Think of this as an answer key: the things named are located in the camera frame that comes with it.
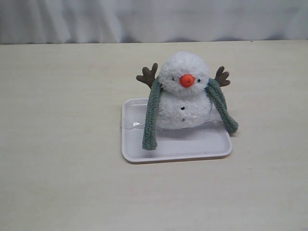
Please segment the white plastic tray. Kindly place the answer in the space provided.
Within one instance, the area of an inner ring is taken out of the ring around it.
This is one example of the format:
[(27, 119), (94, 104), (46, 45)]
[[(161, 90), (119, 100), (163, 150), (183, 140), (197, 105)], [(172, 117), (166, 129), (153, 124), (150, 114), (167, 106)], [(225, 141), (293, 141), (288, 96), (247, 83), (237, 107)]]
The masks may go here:
[(233, 150), (229, 133), (213, 109), (205, 124), (180, 130), (158, 130), (157, 148), (142, 148), (146, 98), (129, 99), (122, 104), (121, 151), (131, 163), (169, 162), (176, 160), (223, 158)]

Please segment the white plush snowman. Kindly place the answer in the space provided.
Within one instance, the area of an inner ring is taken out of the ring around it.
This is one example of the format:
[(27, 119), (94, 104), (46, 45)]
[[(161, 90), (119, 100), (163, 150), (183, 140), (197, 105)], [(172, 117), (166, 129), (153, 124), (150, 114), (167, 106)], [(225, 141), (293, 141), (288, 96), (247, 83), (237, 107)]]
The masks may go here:
[(228, 132), (237, 130), (229, 115), (222, 87), (231, 82), (220, 66), (211, 77), (206, 62), (188, 51), (171, 55), (161, 67), (143, 67), (136, 80), (150, 88), (145, 117), (145, 134), (155, 130), (193, 128), (207, 122), (215, 108)]

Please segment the green knitted scarf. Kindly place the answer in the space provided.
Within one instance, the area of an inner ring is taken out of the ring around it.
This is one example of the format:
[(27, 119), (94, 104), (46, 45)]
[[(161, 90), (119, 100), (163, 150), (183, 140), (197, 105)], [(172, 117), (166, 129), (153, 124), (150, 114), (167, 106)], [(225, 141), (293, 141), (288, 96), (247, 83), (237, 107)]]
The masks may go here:
[(151, 85), (142, 139), (144, 150), (157, 148), (156, 130), (193, 128), (210, 119), (215, 107), (224, 128), (235, 133), (238, 123), (229, 115), (220, 84), (207, 76), (158, 76)]

